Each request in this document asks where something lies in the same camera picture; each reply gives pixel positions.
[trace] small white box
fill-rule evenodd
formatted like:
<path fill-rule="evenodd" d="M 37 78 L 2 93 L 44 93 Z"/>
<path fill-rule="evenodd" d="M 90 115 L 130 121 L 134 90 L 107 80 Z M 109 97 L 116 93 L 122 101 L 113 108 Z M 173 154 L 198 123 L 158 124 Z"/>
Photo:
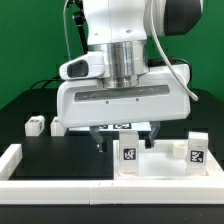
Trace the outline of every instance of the small white box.
<path fill-rule="evenodd" d="M 188 139 L 187 173 L 206 175 L 208 134 L 190 132 Z"/>
<path fill-rule="evenodd" d="M 189 132 L 188 145 L 192 149 L 208 149 L 208 133 Z"/>
<path fill-rule="evenodd" d="M 55 117 L 51 123 L 51 136 L 64 136 L 66 128 L 64 128 L 58 120 L 58 117 Z"/>
<path fill-rule="evenodd" d="M 119 132 L 119 157 L 121 175 L 138 175 L 139 137 L 137 131 Z"/>
<path fill-rule="evenodd" d="M 45 128 L 44 122 L 43 116 L 31 117 L 25 124 L 26 136 L 39 136 Z"/>

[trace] white panel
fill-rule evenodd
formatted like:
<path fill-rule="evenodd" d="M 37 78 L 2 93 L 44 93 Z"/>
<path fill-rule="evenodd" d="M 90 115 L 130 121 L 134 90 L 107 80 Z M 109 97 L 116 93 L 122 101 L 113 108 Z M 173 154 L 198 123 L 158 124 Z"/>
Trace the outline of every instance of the white panel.
<path fill-rule="evenodd" d="M 8 180 L 22 159 L 20 144 L 12 144 L 0 157 L 0 180 Z"/>

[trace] cable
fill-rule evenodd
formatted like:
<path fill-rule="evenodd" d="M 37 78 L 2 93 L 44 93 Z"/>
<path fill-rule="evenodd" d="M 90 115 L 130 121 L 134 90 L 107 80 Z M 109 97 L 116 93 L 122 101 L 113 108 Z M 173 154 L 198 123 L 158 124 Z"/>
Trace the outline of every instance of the cable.
<path fill-rule="evenodd" d="M 57 76 L 51 78 L 49 81 L 47 81 L 46 83 L 44 83 L 43 86 L 41 86 L 41 89 L 45 89 L 49 84 L 51 84 L 52 82 L 55 82 L 55 79 L 57 79 L 58 81 L 60 81 L 61 77 L 57 75 Z"/>
<path fill-rule="evenodd" d="M 185 59 L 182 59 L 182 58 L 177 58 L 177 57 L 168 57 L 168 60 L 171 63 L 171 65 L 177 64 L 178 62 L 188 65 L 189 70 L 190 70 L 189 82 L 192 80 L 193 68 L 188 61 L 186 61 Z M 157 67 L 157 66 L 164 66 L 164 65 L 166 65 L 166 63 L 164 62 L 164 60 L 162 58 L 155 58 L 155 59 L 148 60 L 148 67 Z"/>
<path fill-rule="evenodd" d="M 64 80 L 60 80 L 60 79 L 45 79 L 45 80 L 41 80 L 41 81 L 35 82 L 35 83 L 30 87 L 30 89 L 33 89 L 36 85 L 38 85 L 39 83 L 42 83 L 42 82 L 64 82 Z"/>
<path fill-rule="evenodd" d="M 67 9 L 67 5 L 68 5 L 69 1 L 70 0 L 67 0 L 64 5 L 63 21 L 64 21 L 65 41 L 66 41 L 66 47 L 67 47 L 67 52 L 68 52 L 68 59 L 69 59 L 69 61 L 71 61 L 72 57 L 71 57 L 71 51 L 70 51 L 70 46 L 69 46 L 68 29 L 67 29 L 67 22 L 66 22 L 66 9 Z"/>
<path fill-rule="evenodd" d="M 166 63 L 167 67 L 170 69 L 171 73 L 174 75 L 174 77 L 176 78 L 176 80 L 179 82 L 179 84 L 183 87 L 183 89 L 185 89 L 185 91 L 187 92 L 187 94 L 194 100 L 194 101 L 198 101 L 198 97 L 197 95 L 195 95 L 193 92 L 191 92 L 186 83 L 183 83 L 182 80 L 180 79 L 180 75 L 181 74 L 177 74 L 176 71 L 173 69 L 172 65 L 170 64 L 166 54 L 164 53 L 160 43 L 159 43 L 159 39 L 157 37 L 157 34 L 156 34 L 156 30 L 155 30 L 155 26 L 154 26 L 154 20 L 153 20 L 153 3 L 154 3 L 154 0 L 151 0 L 151 12 L 150 12 L 150 16 L 151 16 L 151 19 L 150 19 L 150 28 L 152 30 L 152 36 L 153 36 L 153 39 L 156 43 L 156 46 L 158 48 L 158 51 L 161 55 L 161 57 L 163 58 L 164 62 Z"/>

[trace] white block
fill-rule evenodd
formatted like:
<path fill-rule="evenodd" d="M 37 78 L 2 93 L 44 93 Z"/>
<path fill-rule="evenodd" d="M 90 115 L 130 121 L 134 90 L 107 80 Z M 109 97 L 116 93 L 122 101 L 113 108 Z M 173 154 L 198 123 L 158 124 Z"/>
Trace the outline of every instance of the white block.
<path fill-rule="evenodd" d="M 188 139 L 187 174 L 206 175 L 208 134 L 190 132 Z"/>
<path fill-rule="evenodd" d="M 58 121 L 58 117 L 55 117 L 51 123 L 51 136 L 64 136 L 66 128 L 64 128 Z"/>
<path fill-rule="evenodd" d="M 0 180 L 8 180 L 22 160 L 22 147 L 12 144 L 0 158 Z"/>
<path fill-rule="evenodd" d="M 208 149 L 208 133 L 189 132 L 188 144 L 189 148 Z"/>
<path fill-rule="evenodd" d="M 119 173 L 121 175 L 138 175 L 139 137 L 137 131 L 119 132 Z"/>
<path fill-rule="evenodd" d="M 45 128 L 44 121 L 43 116 L 31 117 L 25 124 L 26 136 L 39 136 Z"/>

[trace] white cube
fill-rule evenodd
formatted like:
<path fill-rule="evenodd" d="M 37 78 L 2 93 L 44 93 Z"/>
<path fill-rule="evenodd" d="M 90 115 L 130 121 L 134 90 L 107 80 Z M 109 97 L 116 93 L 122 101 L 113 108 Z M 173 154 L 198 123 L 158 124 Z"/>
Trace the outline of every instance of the white cube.
<path fill-rule="evenodd" d="M 39 136 L 45 128 L 44 122 L 43 116 L 31 117 L 25 124 L 26 136 Z"/>
<path fill-rule="evenodd" d="M 58 120 L 58 117 L 55 117 L 51 123 L 51 136 L 64 136 L 66 128 L 64 128 Z"/>

